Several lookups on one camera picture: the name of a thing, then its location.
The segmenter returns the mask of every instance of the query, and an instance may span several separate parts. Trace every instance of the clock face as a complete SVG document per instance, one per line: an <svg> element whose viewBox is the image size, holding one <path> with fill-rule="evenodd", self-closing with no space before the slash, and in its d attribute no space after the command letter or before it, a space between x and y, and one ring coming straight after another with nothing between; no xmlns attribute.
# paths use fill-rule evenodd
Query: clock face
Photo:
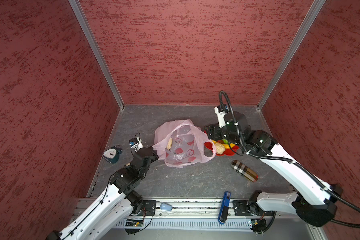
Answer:
<svg viewBox="0 0 360 240"><path fill-rule="evenodd" d="M108 149L103 153L103 156L108 159L114 158L116 156L116 149L115 148Z"/></svg>

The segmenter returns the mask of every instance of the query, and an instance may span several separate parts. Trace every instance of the gray floor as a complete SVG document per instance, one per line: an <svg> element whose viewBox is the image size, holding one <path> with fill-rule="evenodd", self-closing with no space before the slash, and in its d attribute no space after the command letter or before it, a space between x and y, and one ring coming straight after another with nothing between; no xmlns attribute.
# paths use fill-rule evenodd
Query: gray floor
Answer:
<svg viewBox="0 0 360 240"><path fill-rule="evenodd" d="M244 113L253 130L267 131L255 107L235 107ZM164 122L191 119L195 126L217 123L212 106L150 106L128 105L122 114L111 145L120 145L123 153L116 164L101 161L91 196L97 197L106 187L109 176L132 160L128 140L141 134L144 146L154 144L155 130ZM259 175L250 182L231 168L232 160L239 160ZM290 184L275 170L249 156L218 157L207 163L197 163L181 169L168 167L164 161L151 164L146 178L135 190L143 197L222 197L230 191L232 198L248 198L254 190L273 193L289 192Z"/></svg>
<svg viewBox="0 0 360 240"><path fill-rule="evenodd" d="M312 240L312 234L307 228L307 224L301 220L276 219L271 228L264 233L255 235L254 233L225 232L225 231L197 231L197 230L175 230L175 229L145 229L141 233L128 235L124 229L111 229L101 240Z"/></svg>

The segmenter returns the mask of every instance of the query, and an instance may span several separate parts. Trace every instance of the light blue object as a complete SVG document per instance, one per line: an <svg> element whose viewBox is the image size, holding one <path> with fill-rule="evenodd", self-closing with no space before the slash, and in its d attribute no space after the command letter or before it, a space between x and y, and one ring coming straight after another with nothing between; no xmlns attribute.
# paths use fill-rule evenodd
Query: light blue object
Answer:
<svg viewBox="0 0 360 240"><path fill-rule="evenodd" d="M165 210L165 211L171 211L171 210L172 210L172 206L169 205L169 204L162 203L162 204L160 204L160 209L161 209L161 210Z"/></svg>

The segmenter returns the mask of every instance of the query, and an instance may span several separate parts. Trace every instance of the metal corner post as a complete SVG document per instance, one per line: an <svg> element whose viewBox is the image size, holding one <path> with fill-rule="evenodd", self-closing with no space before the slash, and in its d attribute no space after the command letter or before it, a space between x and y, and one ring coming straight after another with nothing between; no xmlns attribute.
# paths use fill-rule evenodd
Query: metal corner post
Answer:
<svg viewBox="0 0 360 240"><path fill-rule="evenodd" d="M261 110L264 107L267 99L271 95L274 87L276 86L277 82L279 81L281 75L283 74L284 70L288 66L290 60L292 59L293 55L295 54L296 50L298 49L299 45L301 44L303 38L307 34L309 28L311 27L313 21L319 14L321 7L324 5L326 0L314 0L311 7L309 8L307 15L305 16L304 20L302 21L299 30L297 31L295 37L293 38L287 52L284 55L283 60L276 70L271 82L268 85L268 88L265 90L263 96L261 97L258 108Z"/></svg>
<svg viewBox="0 0 360 240"><path fill-rule="evenodd" d="M85 17L84 11L81 8L81 5L78 0L68 0L68 1L72 7L73 12L76 15L77 20L79 21L81 29L83 30L84 35L86 36L87 41L88 41L89 45L91 46L91 49L97 59L97 62L99 63L100 68L103 71L103 74L106 77L109 87L110 87L113 95L115 96L117 104L119 105L119 108L121 110L124 108L124 102L121 99L119 90L117 89L117 86L116 86L115 81L113 80L113 77L109 71L107 63L104 60L103 55L101 54L101 50L99 48L99 45L96 42L95 36L92 33L92 30L89 26L87 18Z"/></svg>

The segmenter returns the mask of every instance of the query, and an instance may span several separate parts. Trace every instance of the plaid case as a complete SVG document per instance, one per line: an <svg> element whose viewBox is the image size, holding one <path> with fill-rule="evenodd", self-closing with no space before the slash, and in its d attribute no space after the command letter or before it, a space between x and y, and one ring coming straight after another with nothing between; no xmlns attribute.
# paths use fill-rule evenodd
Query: plaid case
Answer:
<svg viewBox="0 0 360 240"><path fill-rule="evenodd" d="M231 167L252 182L257 181L258 179L257 173L237 160L233 160Z"/></svg>

